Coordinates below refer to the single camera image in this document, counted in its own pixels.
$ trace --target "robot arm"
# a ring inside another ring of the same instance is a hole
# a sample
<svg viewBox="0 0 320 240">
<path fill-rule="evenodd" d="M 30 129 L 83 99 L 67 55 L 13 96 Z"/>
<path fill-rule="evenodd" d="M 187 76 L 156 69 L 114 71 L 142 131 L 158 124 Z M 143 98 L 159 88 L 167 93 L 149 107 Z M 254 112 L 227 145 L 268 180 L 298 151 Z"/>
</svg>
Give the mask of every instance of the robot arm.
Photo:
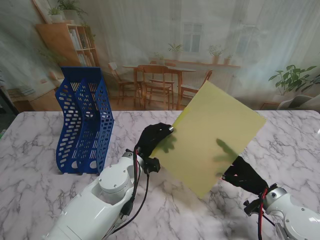
<svg viewBox="0 0 320 240">
<path fill-rule="evenodd" d="M 134 152 L 127 150 L 117 164 L 106 167 L 99 177 L 78 193 L 43 239 L 107 239 L 132 210 L 139 180 L 137 174 L 140 176 L 144 171 L 149 176 L 150 172 L 160 170 L 159 160 L 149 156 L 173 130 L 172 126 L 163 123 L 146 127 Z"/>
<path fill-rule="evenodd" d="M 275 224 L 278 237 L 281 240 L 320 239 L 320 214 L 293 204 L 290 193 L 273 186 L 263 200 L 263 208 L 266 214 L 281 218 L 283 226 Z"/>
<path fill-rule="evenodd" d="M 274 225 L 281 240 L 320 239 L 320 215 L 306 207 L 295 205 L 292 196 L 276 184 L 268 187 L 267 182 L 242 157 L 237 157 L 222 179 L 259 196 L 259 199 L 251 203 L 244 202 L 244 211 L 248 216 L 259 214 L 261 198 L 267 189 L 263 198 L 263 208 L 266 214 L 282 220 L 282 224 Z"/>
<path fill-rule="evenodd" d="M 144 161 L 137 156 L 139 171 Z M 106 239 L 126 219 L 121 209 L 134 189 L 133 153 L 125 152 L 119 162 L 106 167 L 91 184 L 63 209 L 45 240 Z"/>
</svg>

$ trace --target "dining table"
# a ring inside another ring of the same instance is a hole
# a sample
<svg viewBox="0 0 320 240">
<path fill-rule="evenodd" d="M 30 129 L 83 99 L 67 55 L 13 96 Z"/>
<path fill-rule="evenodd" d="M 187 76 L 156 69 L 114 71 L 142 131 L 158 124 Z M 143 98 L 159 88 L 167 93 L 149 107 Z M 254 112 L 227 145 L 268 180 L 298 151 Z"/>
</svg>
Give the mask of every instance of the dining table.
<svg viewBox="0 0 320 240">
<path fill-rule="evenodd" d="M 126 69 L 133 69 L 133 81 L 135 84 L 138 83 L 138 71 L 139 71 L 139 65 L 123 65 L 123 68 Z M 196 72 L 196 70 L 194 69 L 190 69 L 190 68 L 182 68 L 182 67 L 175 67 L 175 66 L 166 66 L 168 68 L 168 73 L 170 74 L 176 74 L 177 78 L 178 78 L 178 99 L 177 99 L 177 103 L 176 103 L 176 110 L 180 110 L 180 106 L 181 106 L 181 85 L 183 84 L 183 72 L 187 72 L 187 73 L 192 73 L 192 72 Z"/>
</svg>

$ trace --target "black glove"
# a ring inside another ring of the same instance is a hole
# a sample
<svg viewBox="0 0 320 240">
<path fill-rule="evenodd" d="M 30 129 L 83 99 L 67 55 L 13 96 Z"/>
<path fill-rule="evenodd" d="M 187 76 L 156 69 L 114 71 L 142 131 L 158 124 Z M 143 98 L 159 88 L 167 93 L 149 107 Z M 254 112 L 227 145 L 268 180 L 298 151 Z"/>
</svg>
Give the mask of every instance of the black glove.
<svg viewBox="0 0 320 240">
<path fill-rule="evenodd" d="M 267 182 L 241 156 L 225 171 L 222 179 L 256 195 L 268 188 Z"/>
<path fill-rule="evenodd" d="M 172 132 L 171 125 L 159 122 L 155 125 L 147 126 L 141 133 L 138 143 L 134 149 L 138 149 L 138 154 L 142 158 L 148 158 L 161 140 L 165 139 Z"/>
</svg>

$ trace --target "yellow plastic sheet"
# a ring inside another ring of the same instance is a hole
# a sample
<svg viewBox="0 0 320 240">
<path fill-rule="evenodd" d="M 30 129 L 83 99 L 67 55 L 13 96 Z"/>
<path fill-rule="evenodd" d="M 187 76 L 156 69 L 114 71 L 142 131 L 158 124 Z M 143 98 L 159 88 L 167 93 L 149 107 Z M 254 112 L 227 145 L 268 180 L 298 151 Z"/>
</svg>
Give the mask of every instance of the yellow plastic sheet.
<svg viewBox="0 0 320 240">
<path fill-rule="evenodd" d="M 206 82 L 152 156 L 200 198 L 215 185 L 266 120 Z"/>
</svg>

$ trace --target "white marble surface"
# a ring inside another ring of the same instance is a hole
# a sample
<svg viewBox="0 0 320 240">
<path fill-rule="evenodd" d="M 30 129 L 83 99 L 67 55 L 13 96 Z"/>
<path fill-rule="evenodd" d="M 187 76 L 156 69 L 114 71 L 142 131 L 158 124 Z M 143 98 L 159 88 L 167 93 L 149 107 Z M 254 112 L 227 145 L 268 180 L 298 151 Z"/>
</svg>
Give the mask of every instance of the white marble surface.
<svg viewBox="0 0 320 240">
<path fill-rule="evenodd" d="M 179 111 L 115 111 L 105 165 L 132 149 L 149 124 L 172 124 Z M 320 115 L 315 111 L 259 111 L 267 123 L 242 156 L 268 182 L 277 183 L 303 205 L 320 211 Z M 39 240 L 61 210 L 96 175 L 60 174 L 55 155 L 63 125 L 61 112 L 18 115 L 0 140 L 0 240 Z M 134 210 L 140 206 L 142 176 Z M 115 240 L 256 240 L 257 216 L 243 202 L 255 197 L 220 181 L 198 199 L 162 168 L 150 175 L 147 200 Z M 263 240 L 277 239 L 263 221 Z"/>
</svg>

